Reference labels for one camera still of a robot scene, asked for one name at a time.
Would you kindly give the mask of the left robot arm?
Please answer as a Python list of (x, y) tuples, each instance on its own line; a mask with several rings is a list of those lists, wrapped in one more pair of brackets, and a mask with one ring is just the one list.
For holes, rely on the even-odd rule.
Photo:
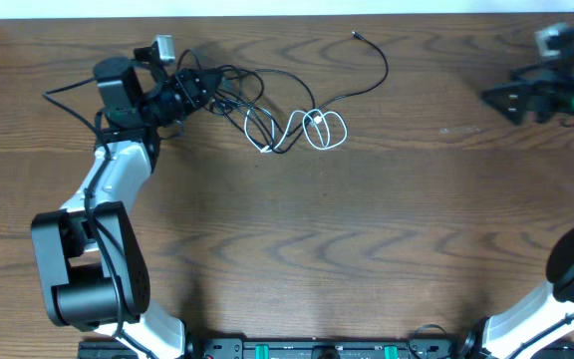
[(169, 74), (158, 59), (115, 57), (94, 67), (103, 101), (87, 124), (96, 137), (94, 163), (71, 198), (31, 223), (54, 325), (107, 335), (140, 358), (203, 357), (184, 323), (151, 300), (129, 212), (155, 169), (159, 129), (206, 106), (222, 78), (217, 69)]

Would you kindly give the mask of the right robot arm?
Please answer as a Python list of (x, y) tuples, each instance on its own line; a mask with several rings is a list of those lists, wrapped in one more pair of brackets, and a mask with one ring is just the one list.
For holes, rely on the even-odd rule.
[[(539, 123), (557, 114), (574, 117), (574, 71), (529, 65), (511, 72), (510, 81), (481, 94), (510, 122), (532, 112)], [(545, 279), (509, 309), (485, 317), (459, 348), (461, 358), (531, 358), (574, 331), (574, 227), (553, 247)]]

